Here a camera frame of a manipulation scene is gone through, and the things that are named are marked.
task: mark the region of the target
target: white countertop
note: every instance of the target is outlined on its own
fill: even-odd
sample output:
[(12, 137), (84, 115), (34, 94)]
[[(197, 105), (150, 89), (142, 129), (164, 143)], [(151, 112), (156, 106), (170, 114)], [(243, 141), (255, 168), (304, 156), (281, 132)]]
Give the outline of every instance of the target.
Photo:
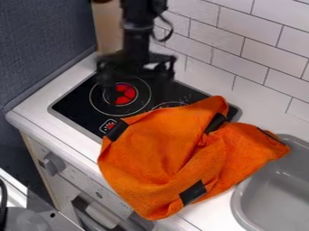
[[(78, 86), (95, 70), (95, 54), (76, 64), (45, 87), (24, 100), (6, 115), (7, 120), (65, 160), (83, 162), (84, 171), (100, 183), (108, 184), (96, 164), (100, 144), (88, 138), (48, 112), (48, 106), (68, 91)], [(222, 95), (242, 110), (240, 122), (257, 125), (277, 134), (291, 134), (309, 142), (309, 123), (285, 114), (272, 107), (253, 104), (232, 91), (224, 91), (204, 82), (200, 77), (181, 75), (178, 80), (211, 95)], [(244, 230), (230, 211), (229, 201), (233, 189), (216, 198), (191, 205), (179, 213), (200, 230)]]

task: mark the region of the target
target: black strap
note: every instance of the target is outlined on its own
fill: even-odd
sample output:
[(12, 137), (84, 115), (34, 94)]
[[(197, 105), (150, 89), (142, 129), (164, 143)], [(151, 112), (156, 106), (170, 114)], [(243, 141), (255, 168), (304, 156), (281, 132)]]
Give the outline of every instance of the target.
[(227, 121), (227, 118), (223, 114), (217, 113), (212, 118), (211, 122), (209, 123), (209, 125), (205, 129), (204, 133), (209, 134), (213, 131), (216, 131), (226, 121)]
[(282, 145), (286, 145), (285, 143), (283, 143), (282, 141), (280, 141), (279, 139), (277, 139), (276, 137), (272, 136), (271, 134), (268, 134), (266, 131), (260, 129), (259, 127), (257, 128), (258, 131), (260, 131), (261, 133), (265, 134), (266, 136), (268, 136), (269, 138), (272, 138), (273, 140), (281, 143)]
[(0, 179), (1, 188), (1, 204), (0, 204), (0, 228), (5, 230), (5, 217), (6, 217), (6, 205), (7, 205), (7, 188), (3, 180)]
[(114, 142), (116, 141), (119, 136), (125, 132), (125, 130), (128, 128), (128, 124), (123, 121), (119, 120), (117, 121), (116, 125), (108, 132), (107, 137), (110, 141)]
[(179, 196), (183, 202), (183, 206), (187, 206), (191, 204), (191, 202), (193, 202), (194, 200), (196, 200), (197, 198), (201, 197), (206, 193), (207, 190), (205, 186), (203, 185), (202, 181), (199, 180), (195, 184), (193, 184), (190, 188), (180, 193)]
[(169, 25), (169, 27), (171, 28), (170, 32), (164, 36), (162, 39), (158, 39), (154, 33), (154, 31), (152, 31), (152, 36), (153, 38), (158, 41), (158, 42), (166, 42), (168, 41), (169, 39), (171, 39), (172, 35), (173, 35), (173, 24), (171, 23), (171, 21), (169, 21), (167, 18), (165, 18), (163, 15), (159, 14), (159, 18), (166, 24)]

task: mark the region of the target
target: tile backsplash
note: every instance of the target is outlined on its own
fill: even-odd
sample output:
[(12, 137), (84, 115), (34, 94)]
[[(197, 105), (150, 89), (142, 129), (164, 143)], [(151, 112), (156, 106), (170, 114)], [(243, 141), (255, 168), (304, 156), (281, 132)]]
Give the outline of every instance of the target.
[[(169, 0), (178, 75), (309, 122), (309, 1)], [(160, 30), (168, 28), (156, 21)]]

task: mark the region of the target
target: oven knob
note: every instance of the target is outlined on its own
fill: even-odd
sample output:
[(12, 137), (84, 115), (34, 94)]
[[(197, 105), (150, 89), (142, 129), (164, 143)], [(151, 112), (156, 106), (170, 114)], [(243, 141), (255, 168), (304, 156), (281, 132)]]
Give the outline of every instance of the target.
[(39, 163), (52, 177), (61, 173), (66, 168), (65, 162), (59, 156), (51, 152), (48, 153), (43, 161), (40, 161)]

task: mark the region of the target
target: black stovetop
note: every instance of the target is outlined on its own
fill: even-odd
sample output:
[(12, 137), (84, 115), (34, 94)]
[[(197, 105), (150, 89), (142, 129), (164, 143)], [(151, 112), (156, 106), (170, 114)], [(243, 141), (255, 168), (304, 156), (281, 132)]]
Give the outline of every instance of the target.
[[(160, 107), (184, 106), (208, 97), (179, 82), (173, 82), (167, 94), (160, 94), (155, 86), (152, 80), (139, 78), (118, 81), (119, 94), (116, 105), (112, 106), (106, 102), (94, 75), (54, 103), (51, 110), (101, 138), (120, 118)], [(231, 106), (228, 119), (237, 112), (238, 109)]]

